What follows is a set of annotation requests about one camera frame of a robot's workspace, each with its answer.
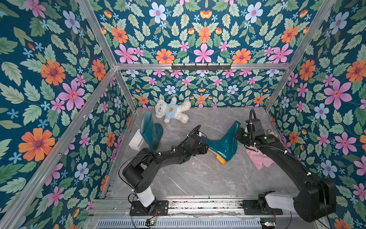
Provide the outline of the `black hook rail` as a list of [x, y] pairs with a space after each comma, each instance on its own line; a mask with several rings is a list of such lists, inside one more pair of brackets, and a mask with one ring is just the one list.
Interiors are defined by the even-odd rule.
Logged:
[[196, 71], [196, 70], [209, 70], [209, 71], [218, 71], [218, 70], [230, 70], [232, 68], [231, 64], [172, 64], [172, 70], [187, 70], [187, 71]]

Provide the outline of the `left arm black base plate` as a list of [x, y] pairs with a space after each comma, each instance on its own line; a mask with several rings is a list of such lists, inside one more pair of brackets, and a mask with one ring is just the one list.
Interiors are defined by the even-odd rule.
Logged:
[[132, 202], [130, 216], [167, 216], [169, 201], [155, 200], [150, 206], [144, 207], [138, 200]]

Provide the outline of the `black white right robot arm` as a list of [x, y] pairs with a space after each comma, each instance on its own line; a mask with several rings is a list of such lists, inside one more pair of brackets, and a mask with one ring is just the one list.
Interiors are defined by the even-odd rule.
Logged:
[[258, 118], [246, 121], [235, 138], [244, 144], [257, 169], [277, 164], [295, 184], [298, 194], [266, 191], [258, 195], [256, 208], [260, 212], [287, 210], [306, 222], [327, 217], [336, 211], [337, 188], [329, 178], [321, 178], [304, 166], [273, 134], [265, 134]]

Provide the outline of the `pink microfiber cloth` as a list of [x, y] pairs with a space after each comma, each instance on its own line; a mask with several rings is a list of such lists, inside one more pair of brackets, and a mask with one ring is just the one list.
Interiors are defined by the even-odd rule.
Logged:
[[274, 161], [265, 154], [263, 154], [259, 149], [250, 148], [246, 150], [246, 153], [257, 170], [261, 170], [264, 167], [268, 168], [272, 164], [274, 164]]

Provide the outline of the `teal rubber boot orange sole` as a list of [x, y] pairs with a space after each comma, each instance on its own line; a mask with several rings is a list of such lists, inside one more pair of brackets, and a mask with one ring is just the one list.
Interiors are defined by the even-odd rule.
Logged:
[[153, 121], [152, 113], [145, 112], [140, 126], [140, 134], [151, 151], [158, 150], [163, 132], [162, 125]]

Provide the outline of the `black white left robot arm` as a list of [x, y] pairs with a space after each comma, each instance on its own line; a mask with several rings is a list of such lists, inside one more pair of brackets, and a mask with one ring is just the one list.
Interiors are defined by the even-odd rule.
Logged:
[[206, 140], [201, 132], [193, 133], [171, 150], [152, 152], [144, 148], [131, 159], [123, 169], [122, 175], [132, 186], [144, 208], [149, 209], [155, 205], [156, 198], [151, 184], [159, 170], [170, 165], [181, 165], [193, 156], [206, 154], [208, 152]]

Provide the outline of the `white teddy bear blue shirt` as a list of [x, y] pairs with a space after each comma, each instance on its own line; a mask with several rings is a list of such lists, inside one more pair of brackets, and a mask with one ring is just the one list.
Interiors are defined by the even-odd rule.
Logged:
[[168, 104], [164, 100], [159, 100], [155, 105], [155, 116], [157, 118], [163, 118], [165, 123], [169, 123], [172, 119], [176, 119], [183, 124], [189, 121], [189, 117], [185, 114], [191, 108], [191, 102], [189, 100], [184, 100], [181, 105], [177, 104], [176, 97], [171, 99]]

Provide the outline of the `white ventilation grille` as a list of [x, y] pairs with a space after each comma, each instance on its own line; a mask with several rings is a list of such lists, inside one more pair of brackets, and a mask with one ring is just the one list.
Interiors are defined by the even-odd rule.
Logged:
[[260, 219], [239, 218], [159, 218], [103, 219], [98, 229], [261, 229]]

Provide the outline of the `white rectangular box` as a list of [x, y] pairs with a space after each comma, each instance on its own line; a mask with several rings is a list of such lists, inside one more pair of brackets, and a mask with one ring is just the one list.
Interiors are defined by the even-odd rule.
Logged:
[[141, 151], [144, 146], [144, 138], [140, 133], [140, 129], [136, 131], [136, 133], [133, 135], [132, 139], [129, 142], [129, 147], [132, 150]]

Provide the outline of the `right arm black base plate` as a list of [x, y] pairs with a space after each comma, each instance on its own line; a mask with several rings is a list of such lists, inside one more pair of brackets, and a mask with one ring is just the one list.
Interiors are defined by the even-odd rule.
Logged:
[[264, 200], [243, 200], [241, 207], [245, 215], [283, 215], [281, 209], [270, 208]]

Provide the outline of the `map print glasses case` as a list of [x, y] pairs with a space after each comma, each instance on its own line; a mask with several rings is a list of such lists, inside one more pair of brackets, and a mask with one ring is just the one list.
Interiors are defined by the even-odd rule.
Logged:
[[267, 131], [267, 133], [268, 133], [269, 135], [274, 135], [275, 137], [279, 138], [278, 133], [277, 133], [276, 131], [272, 130], [272, 129], [269, 129], [269, 130]]

